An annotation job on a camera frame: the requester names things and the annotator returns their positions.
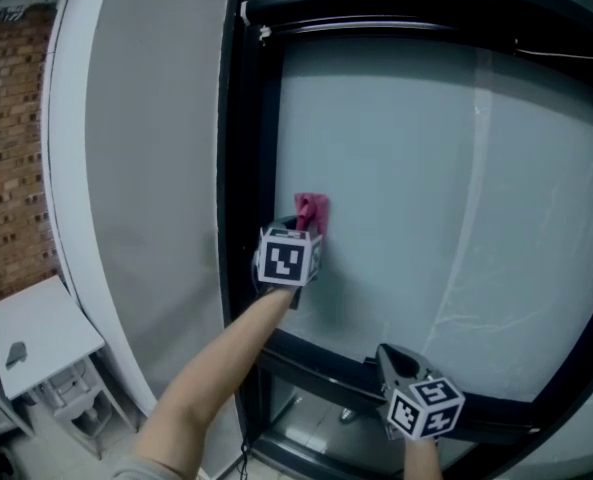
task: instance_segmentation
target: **cleaning cloth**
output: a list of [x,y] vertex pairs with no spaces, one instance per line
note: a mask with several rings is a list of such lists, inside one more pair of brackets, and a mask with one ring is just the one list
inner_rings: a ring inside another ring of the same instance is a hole
[[306,231],[316,225],[318,234],[327,234],[329,220],[329,198],[325,194],[300,192],[294,196],[296,203],[296,230]]

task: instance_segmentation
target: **forearm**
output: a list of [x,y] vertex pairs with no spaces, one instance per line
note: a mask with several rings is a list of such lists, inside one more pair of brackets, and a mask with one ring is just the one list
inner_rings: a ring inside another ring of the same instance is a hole
[[433,439],[405,441],[404,480],[442,480],[438,450]]
[[243,382],[292,297],[279,289],[257,300],[203,349],[163,394],[134,453],[196,478],[207,427]]
[[289,308],[293,291],[277,289],[254,302],[174,379],[160,401],[208,426],[234,394]]

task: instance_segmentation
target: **glass pane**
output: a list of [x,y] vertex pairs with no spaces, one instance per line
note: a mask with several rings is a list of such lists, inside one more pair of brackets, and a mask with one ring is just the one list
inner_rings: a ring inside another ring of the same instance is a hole
[[[272,387],[272,430],[310,450],[345,464],[392,475],[403,468],[404,441],[388,441],[378,414],[347,413],[311,393],[274,377]],[[441,465],[449,466],[473,443],[441,438]]]
[[322,273],[282,328],[532,400],[593,313],[593,90],[486,50],[342,38],[289,46],[281,91],[276,215],[331,200]]
[[592,472],[593,394],[556,434],[504,473],[503,479],[557,480],[580,478]]

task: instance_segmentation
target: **cable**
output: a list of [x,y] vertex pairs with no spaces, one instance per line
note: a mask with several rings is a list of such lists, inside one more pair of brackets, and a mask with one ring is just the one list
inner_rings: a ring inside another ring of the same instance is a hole
[[236,465],[236,470],[240,473],[240,480],[247,480],[247,460],[249,457],[249,430],[245,430],[243,442],[240,444],[240,451],[243,454],[243,459]]
[[565,57],[568,59],[593,60],[593,57],[588,55],[572,55],[569,53],[555,53],[555,52],[535,52],[532,50],[522,50],[515,48],[517,52],[526,53],[528,55],[540,55],[542,57]]

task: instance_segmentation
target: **black window frame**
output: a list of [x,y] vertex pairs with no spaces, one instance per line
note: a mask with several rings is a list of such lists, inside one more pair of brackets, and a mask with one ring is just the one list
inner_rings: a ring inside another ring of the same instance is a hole
[[[593,87],[593,14],[569,0],[230,0],[217,145],[219,266],[226,323],[255,298],[251,258],[258,229],[274,218],[284,42],[342,34],[395,35],[487,48],[548,66]],[[237,404],[247,438],[282,462],[286,452],[261,438],[270,424],[270,374],[343,407],[365,410],[385,403],[373,360],[358,363],[277,330],[237,395]],[[497,477],[549,439],[592,392],[593,315],[533,402],[467,394],[450,437],[480,444],[449,466],[445,478]],[[312,474],[311,462],[298,457],[289,458],[289,467]],[[334,476],[329,471],[319,470],[318,475],[348,477],[346,472]]]

